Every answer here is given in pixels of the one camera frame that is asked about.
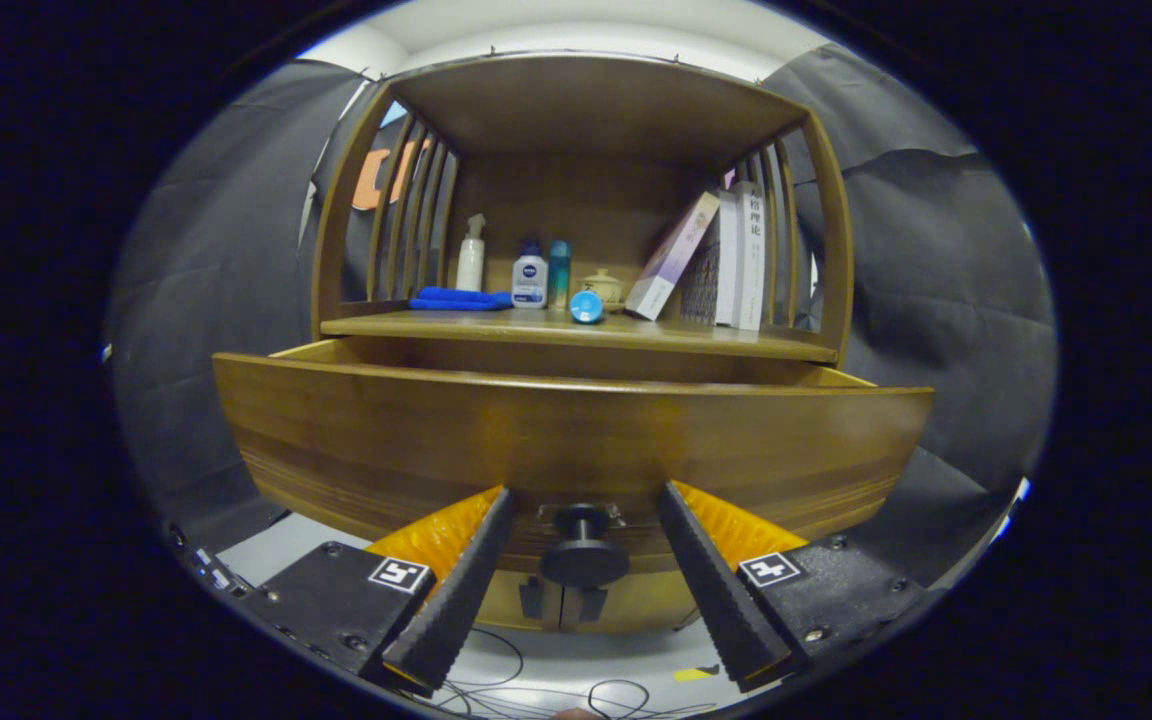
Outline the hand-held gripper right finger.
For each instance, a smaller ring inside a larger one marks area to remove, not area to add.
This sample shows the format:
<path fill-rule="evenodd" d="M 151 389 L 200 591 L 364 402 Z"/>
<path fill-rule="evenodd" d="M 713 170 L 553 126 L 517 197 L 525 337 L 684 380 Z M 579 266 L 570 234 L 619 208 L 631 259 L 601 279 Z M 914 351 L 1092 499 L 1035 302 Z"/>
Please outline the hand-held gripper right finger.
<path fill-rule="evenodd" d="M 925 588 L 847 536 L 820 541 L 681 482 L 660 526 L 728 679 L 741 691 L 801 676 L 874 644 Z"/>

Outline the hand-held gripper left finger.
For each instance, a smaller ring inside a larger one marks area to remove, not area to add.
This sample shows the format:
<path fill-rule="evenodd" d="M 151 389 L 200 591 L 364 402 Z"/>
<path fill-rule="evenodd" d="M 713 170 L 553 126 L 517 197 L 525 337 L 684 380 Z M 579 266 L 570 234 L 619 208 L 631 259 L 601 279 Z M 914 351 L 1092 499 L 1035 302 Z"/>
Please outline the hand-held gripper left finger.
<path fill-rule="evenodd" d="M 316 659 L 429 698 L 473 628 L 513 515 L 511 492 L 486 488 L 366 548 L 321 543 L 238 601 Z"/>

